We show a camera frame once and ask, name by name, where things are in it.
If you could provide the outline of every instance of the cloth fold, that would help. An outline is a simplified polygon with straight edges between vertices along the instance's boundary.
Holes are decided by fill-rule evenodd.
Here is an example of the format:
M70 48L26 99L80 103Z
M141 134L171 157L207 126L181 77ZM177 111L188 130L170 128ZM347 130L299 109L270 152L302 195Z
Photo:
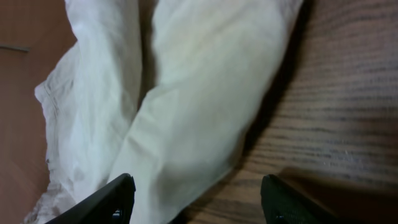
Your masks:
M167 223L237 163L302 0L160 0L155 87L138 109L138 2L69 0L77 43L36 88L47 132L44 223L127 172L131 223Z

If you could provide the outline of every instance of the fabric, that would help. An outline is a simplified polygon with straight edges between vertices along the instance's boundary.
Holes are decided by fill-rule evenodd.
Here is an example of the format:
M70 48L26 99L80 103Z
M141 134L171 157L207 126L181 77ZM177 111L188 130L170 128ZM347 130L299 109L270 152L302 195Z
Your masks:
M155 87L139 107L138 2L69 0L77 43L36 88L47 123L44 223L127 172L131 223L167 223L236 164L302 0L160 0Z

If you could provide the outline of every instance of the brown background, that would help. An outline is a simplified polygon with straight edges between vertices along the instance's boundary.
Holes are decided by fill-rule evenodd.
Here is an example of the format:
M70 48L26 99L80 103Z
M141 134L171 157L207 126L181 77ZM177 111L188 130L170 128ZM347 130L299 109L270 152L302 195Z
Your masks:
M33 92L74 41L62 0L0 0L0 46L29 49L0 49L2 223L19 223L47 187L45 125ZM390 218L398 210L397 131L398 1L307 1L241 163L182 218L265 223L259 192L267 174L339 215Z

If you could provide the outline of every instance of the crumpled cloth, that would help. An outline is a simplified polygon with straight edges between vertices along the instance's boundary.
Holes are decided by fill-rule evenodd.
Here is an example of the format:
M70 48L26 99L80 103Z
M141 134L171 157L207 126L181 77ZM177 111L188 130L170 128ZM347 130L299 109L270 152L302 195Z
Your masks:
M24 223L45 223L127 172L131 223L168 223L237 163L302 0L160 0L154 87L137 0L66 0L77 43L35 89L50 183Z

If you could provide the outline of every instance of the white fabric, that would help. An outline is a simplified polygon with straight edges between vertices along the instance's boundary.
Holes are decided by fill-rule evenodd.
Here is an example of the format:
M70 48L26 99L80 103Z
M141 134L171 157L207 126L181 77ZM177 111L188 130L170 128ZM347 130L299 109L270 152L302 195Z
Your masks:
M137 188L131 223L171 221L239 159L301 3L160 0L155 88L137 111L137 1L67 0L78 41L35 91L50 184L25 222L49 221L124 172Z

